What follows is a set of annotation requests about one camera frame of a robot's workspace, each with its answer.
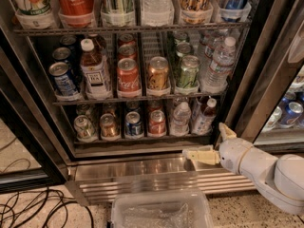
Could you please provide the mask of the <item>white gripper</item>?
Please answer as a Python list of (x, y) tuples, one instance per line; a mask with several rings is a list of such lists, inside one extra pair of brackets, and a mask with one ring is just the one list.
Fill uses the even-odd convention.
[(242, 138), (236, 138), (237, 134), (225, 123), (219, 123), (218, 129), (224, 142), (219, 145), (216, 151), (212, 145), (186, 148), (182, 150), (182, 155), (194, 162), (216, 165), (220, 164), (226, 170), (240, 174), (240, 165), (246, 153), (253, 147), (251, 142)]

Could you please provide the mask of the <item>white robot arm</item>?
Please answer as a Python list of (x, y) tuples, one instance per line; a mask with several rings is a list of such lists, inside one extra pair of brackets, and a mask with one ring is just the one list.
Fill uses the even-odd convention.
[(182, 150), (187, 160), (221, 166), (249, 179), (270, 203), (292, 215), (304, 214), (304, 158), (294, 154), (275, 157), (239, 138), (226, 124), (218, 125), (222, 142)]

